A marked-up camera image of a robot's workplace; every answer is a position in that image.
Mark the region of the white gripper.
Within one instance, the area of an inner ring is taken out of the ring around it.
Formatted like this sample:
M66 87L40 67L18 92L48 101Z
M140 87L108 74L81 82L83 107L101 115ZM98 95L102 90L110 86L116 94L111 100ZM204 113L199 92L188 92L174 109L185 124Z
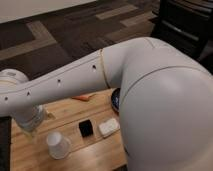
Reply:
M18 126L27 132L34 131L43 122L45 116L47 119L55 119L51 112L46 114L42 105L18 110L11 115Z

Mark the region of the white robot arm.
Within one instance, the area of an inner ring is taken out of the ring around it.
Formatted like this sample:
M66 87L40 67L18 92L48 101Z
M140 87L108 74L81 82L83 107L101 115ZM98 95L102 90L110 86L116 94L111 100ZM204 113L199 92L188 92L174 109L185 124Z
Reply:
M0 117L26 131L43 105L117 88L128 171L213 171L213 74L153 37L123 41L34 80L0 71Z

